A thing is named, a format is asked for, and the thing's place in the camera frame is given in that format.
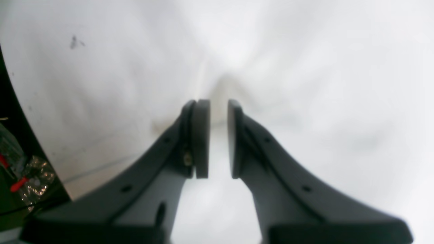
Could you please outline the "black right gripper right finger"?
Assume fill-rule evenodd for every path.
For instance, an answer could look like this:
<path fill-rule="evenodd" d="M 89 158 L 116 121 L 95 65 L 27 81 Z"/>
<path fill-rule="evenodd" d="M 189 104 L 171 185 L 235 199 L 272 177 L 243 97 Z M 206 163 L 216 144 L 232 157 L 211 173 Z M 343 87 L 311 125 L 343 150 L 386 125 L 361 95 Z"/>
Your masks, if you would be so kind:
<path fill-rule="evenodd" d="M 262 125 L 228 101 L 231 175 L 251 191 L 264 244 L 410 244 L 400 218 L 318 179 Z"/>

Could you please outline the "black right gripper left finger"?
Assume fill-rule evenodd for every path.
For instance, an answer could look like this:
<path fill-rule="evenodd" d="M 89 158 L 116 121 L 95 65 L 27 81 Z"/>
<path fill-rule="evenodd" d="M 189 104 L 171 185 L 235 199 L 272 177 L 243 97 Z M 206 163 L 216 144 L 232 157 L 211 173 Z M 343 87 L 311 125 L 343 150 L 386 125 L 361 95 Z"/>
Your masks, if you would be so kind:
<path fill-rule="evenodd" d="M 31 244 L 167 244 L 186 179 L 208 178 L 211 105 L 187 102 L 133 165 L 107 184 L 27 222 Z"/>

